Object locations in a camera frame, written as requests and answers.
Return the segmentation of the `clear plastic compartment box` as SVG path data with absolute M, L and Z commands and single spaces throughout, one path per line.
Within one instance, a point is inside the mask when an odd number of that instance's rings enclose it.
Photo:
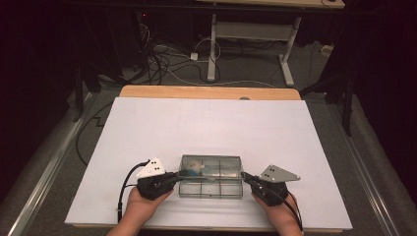
M 241 173 L 243 167 L 239 156 L 184 154 L 179 171 L 186 170 L 186 165 L 190 160 L 201 161 L 213 171 L 213 175 L 185 177 L 185 180 L 179 182 L 179 196 L 181 198 L 232 200 L 242 198 Z

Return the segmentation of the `person's right hand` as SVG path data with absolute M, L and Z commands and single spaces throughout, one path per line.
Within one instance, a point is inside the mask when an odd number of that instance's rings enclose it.
M 268 206 L 255 194 L 253 194 L 253 198 L 264 210 L 269 223 L 275 229 L 284 228 L 286 226 L 298 227 L 298 217 L 292 212 L 292 210 L 295 209 L 295 202 L 291 197 L 285 199 L 290 206 L 287 206 L 286 204 Z

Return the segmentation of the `black device with red light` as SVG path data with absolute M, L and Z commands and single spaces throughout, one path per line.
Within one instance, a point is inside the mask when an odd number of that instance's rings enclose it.
M 140 38 L 145 38 L 146 36 L 149 36 L 151 23 L 149 20 L 149 14 L 147 12 L 144 12 L 144 11 L 134 12 L 133 22 L 134 22 L 136 32 Z

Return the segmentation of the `white-legged desk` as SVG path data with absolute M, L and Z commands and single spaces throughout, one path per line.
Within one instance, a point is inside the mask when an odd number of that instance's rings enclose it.
M 341 10 L 345 7 L 343 0 L 199 0 L 210 3 L 213 7 L 221 5 L 263 6 L 267 8 L 281 7 L 289 10 Z M 211 15 L 210 47 L 208 57 L 208 80 L 216 79 L 216 60 L 220 55 L 218 38 L 281 40 L 285 42 L 285 51 L 278 55 L 278 63 L 288 87 L 294 86 L 294 81 L 288 65 L 302 18 L 296 17 L 289 24 L 262 24 L 243 22 L 222 22 L 217 14 Z

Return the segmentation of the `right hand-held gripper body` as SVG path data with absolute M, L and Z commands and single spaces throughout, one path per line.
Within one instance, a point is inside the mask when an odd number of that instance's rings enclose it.
M 256 182 L 260 188 L 252 192 L 269 207 L 283 204 L 289 195 L 286 183 L 301 179 L 299 175 L 272 164 L 258 177 L 260 180 Z

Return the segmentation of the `black metal stand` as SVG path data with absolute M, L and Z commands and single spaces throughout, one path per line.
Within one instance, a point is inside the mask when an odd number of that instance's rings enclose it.
M 84 112 L 84 87 L 87 87 L 89 92 L 100 92 L 101 85 L 98 81 L 98 75 L 95 68 L 86 63 L 78 63 L 74 71 L 75 80 L 75 104 L 76 115 L 74 121 L 80 120 Z
M 323 92 L 325 101 L 330 104 L 342 104 L 341 126 L 345 134 L 351 136 L 351 113 L 354 79 L 350 74 L 336 73 L 299 91 L 301 97 L 312 92 Z

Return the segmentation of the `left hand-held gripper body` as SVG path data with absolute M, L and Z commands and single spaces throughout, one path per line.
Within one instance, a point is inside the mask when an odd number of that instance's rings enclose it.
M 155 200 L 170 192 L 177 181 L 175 172 L 167 172 L 158 157 L 151 159 L 137 174 L 137 188 L 147 200 Z

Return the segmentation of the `small blue and white trinket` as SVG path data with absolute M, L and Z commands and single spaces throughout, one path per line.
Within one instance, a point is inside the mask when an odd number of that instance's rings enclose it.
M 213 171 L 201 161 L 190 160 L 186 165 L 188 175 L 192 177 L 209 177 L 213 175 Z

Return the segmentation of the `metal floor rail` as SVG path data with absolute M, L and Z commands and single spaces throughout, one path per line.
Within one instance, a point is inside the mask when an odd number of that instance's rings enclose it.
M 380 191 L 377 188 L 377 185 L 372 179 L 370 172 L 368 171 L 358 148 L 355 146 L 352 138 L 346 134 L 344 128 L 342 127 L 341 117 L 338 114 L 336 106 L 329 105 L 328 110 L 333 122 L 335 123 L 337 130 L 343 137 L 344 142 L 346 143 L 347 148 L 349 149 L 350 159 L 353 168 L 368 198 L 368 202 L 370 203 L 373 209 L 374 215 L 376 216 L 381 228 L 384 231 L 385 236 L 400 236 L 399 231 L 394 225 L 391 215 L 388 212 L 387 204 L 385 203 L 382 194 L 380 193 Z
M 96 92 L 88 92 L 83 111 L 71 108 L 30 159 L 3 204 L 4 236 L 26 235 L 96 99 Z

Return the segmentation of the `person's left hand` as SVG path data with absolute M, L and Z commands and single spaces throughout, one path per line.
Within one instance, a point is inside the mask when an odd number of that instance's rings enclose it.
M 125 216 L 141 225 L 150 220 L 156 213 L 157 208 L 172 194 L 172 191 L 161 195 L 155 200 L 148 200 L 141 196 L 139 190 L 131 190 L 126 206 Z

